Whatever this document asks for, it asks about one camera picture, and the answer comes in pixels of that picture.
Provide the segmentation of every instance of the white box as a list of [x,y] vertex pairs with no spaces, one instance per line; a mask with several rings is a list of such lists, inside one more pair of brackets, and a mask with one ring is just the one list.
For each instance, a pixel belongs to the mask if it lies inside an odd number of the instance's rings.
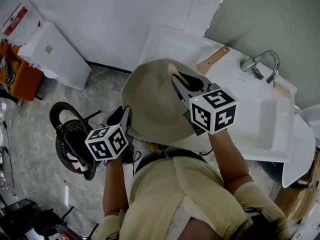
[[96,161],[116,159],[129,144],[120,124],[92,130],[85,144]]
[[225,87],[190,98],[191,121],[210,134],[236,122],[239,101]]

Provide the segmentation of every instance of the white wall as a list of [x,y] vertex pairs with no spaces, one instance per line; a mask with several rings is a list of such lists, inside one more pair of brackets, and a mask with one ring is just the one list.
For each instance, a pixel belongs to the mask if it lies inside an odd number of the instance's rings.
[[276,51],[296,104],[320,103],[320,0],[223,0],[206,37],[249,56]]
[[202,36],[220,1],[31,0],[84,59],[129,71],[138,65],[150,24]]

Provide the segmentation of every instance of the red label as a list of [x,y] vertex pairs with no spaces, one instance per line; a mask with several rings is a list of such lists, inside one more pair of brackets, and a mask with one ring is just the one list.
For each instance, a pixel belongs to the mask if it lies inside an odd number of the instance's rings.
[[19,22],[23,19],[23,17],[26,15],[26,13],[28,12],[27,8],[22,7],[22,9],[19,11],[19,13],[17,14],[17,16],[15,17],[14,21],[10,24],[10,26],[7,27],[7,29],[4,31],[4,34],[6,36],[9,36],[12,31],[15,30],[15,28],[17,27],[17,25],[19,24]]

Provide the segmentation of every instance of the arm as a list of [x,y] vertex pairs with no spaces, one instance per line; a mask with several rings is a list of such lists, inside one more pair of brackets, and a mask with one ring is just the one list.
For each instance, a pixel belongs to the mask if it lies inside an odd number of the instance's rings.
[[104,216],[119,215],[120,210],[129,208],[125,187],[122,155],[106,164],[105,186],[103,193]]
[[253,182],[247,163],[227,130],[209,134],[209,140],[226,190],[233,194],[244,183]]

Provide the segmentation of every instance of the orange chair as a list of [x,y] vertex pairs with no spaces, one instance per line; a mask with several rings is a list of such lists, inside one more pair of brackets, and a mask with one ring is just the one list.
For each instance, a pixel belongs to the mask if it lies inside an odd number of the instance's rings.
[[[15,79],[11,87],[11,95],[24,101],[33,101],[37,96],[38,88],[44,73],[18,56],[19,46],[9,45],[7,41],[0,42],[0,58],[6,56],[11,68],[15,71]],[[0,79],[6,83],[6,72],[0,69]]]

